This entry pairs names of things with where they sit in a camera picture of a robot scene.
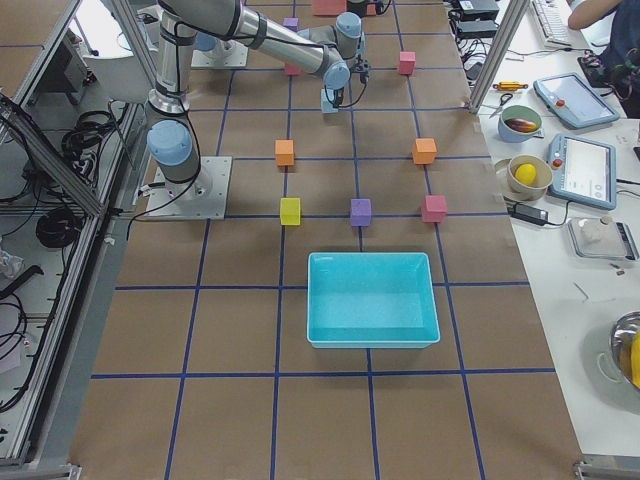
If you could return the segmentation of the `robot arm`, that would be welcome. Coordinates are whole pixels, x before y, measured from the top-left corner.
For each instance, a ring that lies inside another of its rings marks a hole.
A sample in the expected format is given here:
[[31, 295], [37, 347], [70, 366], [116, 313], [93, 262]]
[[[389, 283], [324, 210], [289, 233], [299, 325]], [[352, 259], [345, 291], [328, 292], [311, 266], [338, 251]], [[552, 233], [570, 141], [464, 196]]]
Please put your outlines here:
[[348, 12], [359, 17], [384, 15], [391, 5], [391, 0], [347, 0], [346, 8]]
[[239, 1], [162, 1], [159, 64], [145, 105], [147, 146], [164, 176], [171, 200], [199, 198], [211, 188], [199, 142], [189, 120], [187, 93], [196, 35], [236, 41], [320, 78], [339, 109], [353, 75], [368, 81], [365, 36], [358, 15], [341, 13], [334, 24], [299, 32]]

